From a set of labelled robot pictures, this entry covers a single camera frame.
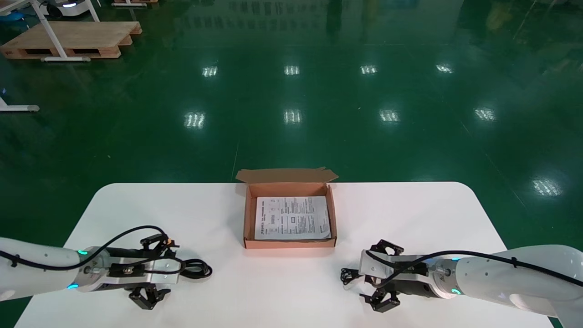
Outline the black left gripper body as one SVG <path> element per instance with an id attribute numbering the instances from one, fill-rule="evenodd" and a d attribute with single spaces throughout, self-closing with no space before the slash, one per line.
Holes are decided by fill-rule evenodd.
<path id="1" fill-rule="evenodd" d="M 154 251 L 144 251 L 138 249 L 123 249 L 108 247 L 101 251 L 89 263 L 81 266 L 74 283 L 79 292 L 100 292 L 113 289 L 124 289 L 132 291 L 139 286 L 151 283 L 152 274 L 144 272 L 152 268 L 152 263 L 137 265 L 125 273 L 111 271 L 111 268 L 119 269 L 125 264 L 135 263 L 141 260 L 154 258 Z"/>

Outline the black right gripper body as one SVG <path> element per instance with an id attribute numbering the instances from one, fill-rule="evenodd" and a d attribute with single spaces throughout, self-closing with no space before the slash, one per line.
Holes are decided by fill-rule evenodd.
<path id="1" fill-rule="evenodd" d="M 391 288 L 406 295 L 452 299 L 462 295 L 457 264 L 450 256 L 439 256 L 410 265 L 391 281 Z"/>

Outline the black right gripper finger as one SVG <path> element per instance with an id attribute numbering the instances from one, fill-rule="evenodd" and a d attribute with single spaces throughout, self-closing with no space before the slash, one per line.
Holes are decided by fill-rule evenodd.
<path id="1" fill-rule="evenodd" d="M 393 308 L 399 307 L 401 302 L 396 291 L 375 291 L 371 296 L 361 293 L 359 295 L 369 304 L 373 311 L 385 313 Z"/>
<path id="2" fill-rule="evenodd" d="M 400 256 L 404 252 L 404 248 L 381 239 L 372 245 L 367 252 L 374 256 Z"/>

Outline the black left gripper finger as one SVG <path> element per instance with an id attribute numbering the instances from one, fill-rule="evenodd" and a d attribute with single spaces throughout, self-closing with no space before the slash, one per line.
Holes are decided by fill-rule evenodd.
<path id="1" fill-rule="evenodd" d="M 158 233 L 140 240 L 144 257 L 175 257 L 179 245 L 165 233 Z"/>
<path id="2" fill-rule="evenodd" d="M 140 309 L 151 311 L 171 293 L 171 289 L 158 289 L 156 285 L 137 285 L 128 289 L 129 299 Z"/>

